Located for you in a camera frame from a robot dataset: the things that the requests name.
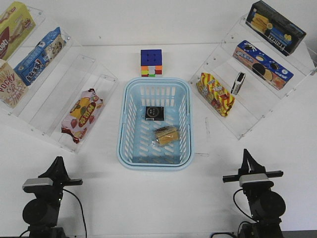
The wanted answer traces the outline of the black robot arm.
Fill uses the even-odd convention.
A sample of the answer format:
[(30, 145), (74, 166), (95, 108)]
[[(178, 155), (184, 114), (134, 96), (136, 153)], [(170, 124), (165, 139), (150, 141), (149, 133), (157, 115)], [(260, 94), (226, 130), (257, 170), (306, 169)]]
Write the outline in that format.
[(23, 220), (29, 224), (30, 238), (66, 237), (64, 229), (57, 227), (64, 187), (82, 184), (81, 178), (69, 178), (61, 156), (55, 158), (46, 172), (24, 182), (23, 191), (36, 197), (25, 205), (22, 212)]
[(265, 167), (245, 150), (240, 163), (211, 156), (196, 157), (179, 171), (135, 171), (93, 165), (83, 184), (71, 188), (83, 207), (87, 229), (67, 224), (70, 236), (195, 233), (232, 230), (242, 220), (231, 203), (239, 182), (248, 202), (249, 221), (277, 226), (286, 210), (272, 191)]

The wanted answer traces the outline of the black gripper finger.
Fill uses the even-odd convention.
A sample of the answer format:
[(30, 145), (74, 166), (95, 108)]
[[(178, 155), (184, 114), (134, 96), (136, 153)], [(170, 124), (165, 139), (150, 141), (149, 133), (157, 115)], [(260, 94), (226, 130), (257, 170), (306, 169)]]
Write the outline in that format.
[(250, 153), (247, 149), (244, 149), (243, 151), (243, 161), (241, 168), (239, 169), (240, 174), (248, 174), (249, 173), (249, 158), (250, 158)]
[(61, 165), (62, 165), (62, 157), (57, 156), (51, 166), (47, 169), (47, 171), (44, 173), (44, 177), (51, 178), (51, 179), (57, 179), (61, 175)]
[(249, 163), (250, 171), (254, 173), (265, 173), (265, 167), (260, 165), (250, 154), (248, 150), (246, 150), (247, 161)]
[(70, 180), (70, 177), (68, 176), (67, 170), (65, 168), (64, 160), (63, 157), (59, 157), (59, 162), (60, 162), (60, 179), (61, 180)]

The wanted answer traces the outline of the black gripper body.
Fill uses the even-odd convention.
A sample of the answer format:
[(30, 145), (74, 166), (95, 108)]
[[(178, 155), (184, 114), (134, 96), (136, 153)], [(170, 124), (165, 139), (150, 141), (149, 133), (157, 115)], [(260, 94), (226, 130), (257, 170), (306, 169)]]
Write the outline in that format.
[(223, 176), (223, 183), (236, 182), (239, 183), (257, 183), (257, 182), (267, 182), (271, 178), (280, 178), (284, 175), (281, 170), (269, 171), (269, 172), (254, 172), (249, 171), (246, 174), (238, 173), (236, 175)]
[(40, 175), (38, 179), (42, 179), (44, 181), (44, 185), (41, 185), (40, 188), (43, 190), (43, 194), (51, 194), (59, 196), (62, 194), (62, 190), (65, 186), (76, 186), (82, 185), (83, 180), (81, 178), (78, 179), (70, 179), (68, 175), (60, 175), (60, 176), (48, 176), (48, 175)]

